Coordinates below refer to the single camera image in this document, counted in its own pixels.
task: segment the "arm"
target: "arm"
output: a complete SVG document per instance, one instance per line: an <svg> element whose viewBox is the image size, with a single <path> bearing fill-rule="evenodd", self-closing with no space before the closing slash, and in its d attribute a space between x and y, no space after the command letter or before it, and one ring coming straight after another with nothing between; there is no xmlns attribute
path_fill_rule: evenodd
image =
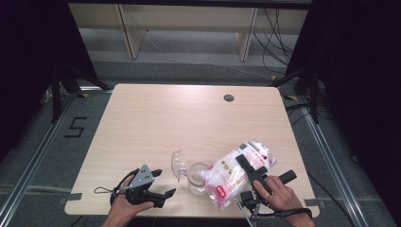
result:
<svg viewBox="0 0 401 227"><path fill-rule="evenodd" d="M133 176L130 176L123 185L128 185L132 178ZM109 215L101 225L102 227L125 227L138 213L153 207L153 202L151 201L139 205L131 205L125 198L124 192L124 190L121 190L120 194L123 195L119 195L114 199Z"/></svg>
<svg viewBox="0 0 401 227"><path fill-rule="evenodd" d="M283 185L278 177L269 176L265 179L271 189L272 195L258 181L253 182L255 189L265 199L273 210L292 210L303 208L292 188ZM298 214L283 218L292 227L315 226L313 220L307 214Z"/></svg>

